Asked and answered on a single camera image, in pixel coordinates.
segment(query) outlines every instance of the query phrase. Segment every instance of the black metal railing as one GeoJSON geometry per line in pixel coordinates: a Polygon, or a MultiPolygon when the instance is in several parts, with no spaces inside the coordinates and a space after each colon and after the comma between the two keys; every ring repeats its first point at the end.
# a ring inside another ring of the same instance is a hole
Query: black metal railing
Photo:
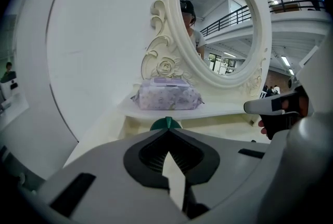
{"type": "MultiPolygon", "coordinates": [[[[323,9],[326,11],[323,0],[268,0],[268,7],[270,12],[273,14],[302,9],[317,11],[321,11],[323,9]]],[[[201,33],[203,36],[208,36],[209,34],[220,31],[223,28],[236,25],[250,19],[251,13],[249,7],[246,5],[213,22],[206,28],[202,29],[201,33]]]]}

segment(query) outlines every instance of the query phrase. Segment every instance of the ornate mirror frame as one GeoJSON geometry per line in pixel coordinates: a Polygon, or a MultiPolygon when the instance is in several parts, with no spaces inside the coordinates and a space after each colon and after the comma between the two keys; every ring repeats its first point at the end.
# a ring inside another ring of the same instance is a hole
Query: ornate mirror frame
{"type": "Polygon", "coordinates": [[[194,50],[183,23],[179,1],[156,1],[151,7],[151,25],[156,29],[156,37],[143,59],[142,77],[181,77],[191,84],[203,81],[223,89],[245,85],[257,93],[263,84],[261,79],[266,78],[272,48],[267,0],[245,0],[253,21],[252,47],[240,70],[227,76],[210,70],[194,50]]]}

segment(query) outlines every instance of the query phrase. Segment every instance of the white vanity table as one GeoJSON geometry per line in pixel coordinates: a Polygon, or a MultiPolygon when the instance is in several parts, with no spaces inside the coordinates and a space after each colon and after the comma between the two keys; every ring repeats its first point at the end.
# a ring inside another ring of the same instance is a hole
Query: white vanity table
{"type": "Polygon", "coordinates": [[[205,104],[195,110],[143,111],[130,99],[138,90],[135,86],[116,111],[105,113],[87,132],[65,165],[102,143],[148,131],[154,121],[165,116],[199,133],[236,140],[248,140],[244,137],[247,134],[269,143],[260,135],[260,129],[242,116],[244,102],[259,98],[270,63],[272,30],[267,0],[245,0],[253,20],[252,47],[241,67],[228,75],[214,73],[197,55],[185,29],[179,1],[157,0],[150,8],[155,37],[142,60],[142,79],[182,78],[197,88],[205,104]]]}

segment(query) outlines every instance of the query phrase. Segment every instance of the hand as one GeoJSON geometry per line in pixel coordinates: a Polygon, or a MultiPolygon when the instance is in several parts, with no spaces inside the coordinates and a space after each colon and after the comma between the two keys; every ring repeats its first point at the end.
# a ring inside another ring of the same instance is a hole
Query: hand
{"type": "MultiPolygon", "coordinates": [[[[282,106],[283,110],[287,110],[288,107],[289,107],[289,100],[286,99],[285,101],[283,101],[281,106],[282,106]]],[[[302,119],[302,118],[304,118],[308,115],[308,108],[309,108],[309,99],[308,99],[308,97],[306,97],[306,96],[299,97],[299,106],[300,106],[300,112],[299,112],[300,113],[299,120],[300,120],[300,119],[302,119]]],[[[266,135],[267,130],[264,126],[263,121],[259,121],[258,125],[259,125],[259,127],[263,127],[261,129],[261,133],[263,135],[266,135]]]]}

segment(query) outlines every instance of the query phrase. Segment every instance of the wet wipes package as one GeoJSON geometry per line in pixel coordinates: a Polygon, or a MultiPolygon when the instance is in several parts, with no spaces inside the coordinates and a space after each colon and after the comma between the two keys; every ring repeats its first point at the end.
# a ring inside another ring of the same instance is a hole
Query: wet wipes package
{"type": "Polygon", "coordinates": [[[194,110],[202,104],[200,93],[177,78],[144,80],[131,99],[141,110],[194,110]]]}

